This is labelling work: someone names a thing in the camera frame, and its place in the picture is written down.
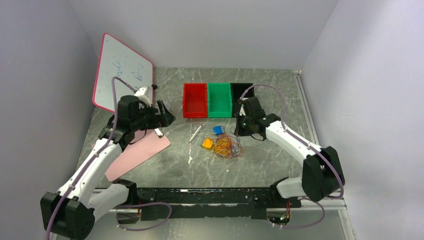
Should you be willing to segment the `red plastic bin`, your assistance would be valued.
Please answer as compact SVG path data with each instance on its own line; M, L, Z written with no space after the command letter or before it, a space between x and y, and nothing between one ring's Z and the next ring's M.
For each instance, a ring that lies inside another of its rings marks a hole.
M182 115L186 119L208 117L206 83L185 83L183 85Z

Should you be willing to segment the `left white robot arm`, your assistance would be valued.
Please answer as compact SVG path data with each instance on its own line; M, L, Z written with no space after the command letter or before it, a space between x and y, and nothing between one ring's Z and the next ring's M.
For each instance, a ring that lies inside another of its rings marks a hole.
M51 234L84 240L96 220L116 206L132 208L139 203L137 185L117 180L93 197L98 182L124 152L138 131L168 127L175 121L164 103L148 105L140 97L125 95L114 101L115 112L101 130L93 150L74 175L56 192L46 192L40 200L45 238Z

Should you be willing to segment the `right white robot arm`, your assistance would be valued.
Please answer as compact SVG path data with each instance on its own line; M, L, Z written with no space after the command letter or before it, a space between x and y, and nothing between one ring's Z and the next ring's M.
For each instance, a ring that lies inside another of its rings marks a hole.
M282 207L289 198L307 197L319 202L332 193L344 191L345 178L335 148L321 147L300 136L274 113L266 114L257 97L238 101L235 135L260 135L288 152L301 165L298 177L287 177L272 184L270 202Z

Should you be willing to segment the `yellow eraser block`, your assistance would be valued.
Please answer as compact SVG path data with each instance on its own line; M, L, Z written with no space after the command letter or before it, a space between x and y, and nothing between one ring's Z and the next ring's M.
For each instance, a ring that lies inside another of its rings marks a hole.
M214 148L215 143L212 139L210 138L205 138L202 145L201 145L204 149L210 151Z

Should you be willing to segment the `black plastic bin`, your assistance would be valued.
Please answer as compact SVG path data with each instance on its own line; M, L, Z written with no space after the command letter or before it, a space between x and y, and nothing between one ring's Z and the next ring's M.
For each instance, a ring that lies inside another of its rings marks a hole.
M241 105L239 103L240 97L243 95L246 89L251 87L253 83L230 83L231 97L232 97L232 115L237 116L240 111Z

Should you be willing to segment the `green plastic bin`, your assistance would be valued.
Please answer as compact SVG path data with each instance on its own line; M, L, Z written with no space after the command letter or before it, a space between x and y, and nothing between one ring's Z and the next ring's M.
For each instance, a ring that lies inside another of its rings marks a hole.
M232 93L230 83L211 82L207 84L208 117L232 117Z

